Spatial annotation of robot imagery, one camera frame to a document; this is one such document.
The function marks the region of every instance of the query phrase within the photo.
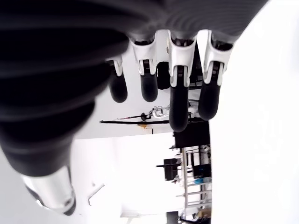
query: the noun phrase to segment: wire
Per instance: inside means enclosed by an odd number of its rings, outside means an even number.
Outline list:
[[[201,118],[190,118],[188,119],[189,123],[199,123],[199,122],[205,122]],[[161,121],[152,121],[152,122],[145,122],[145,121],[137,121],[137,122],[131,122],[131,121],[114,121],[114,120],[100,120],[101,124],[125,124],[125,125],[157,125],[157,124],[169,124],[169,120],[161,120]]]
[[[126,120],[126,119],[141,118],[141,117],[147,117],[147,116],[152,116],[152,115],[151,114],[146,114],[146,115],[126,117],[126,118],[117,118],[117,119],[114,119],[114,120]]]

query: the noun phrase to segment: white wall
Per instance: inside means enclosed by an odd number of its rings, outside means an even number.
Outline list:
[[[273,0],[237,42],[210,122],[213,224],[298,223],[298,96],[299,2]]]
[[[164,159],[173,158],[172,133],[115,138],[123,216],[160,214],[177,210],[178,185],[165,182]]]

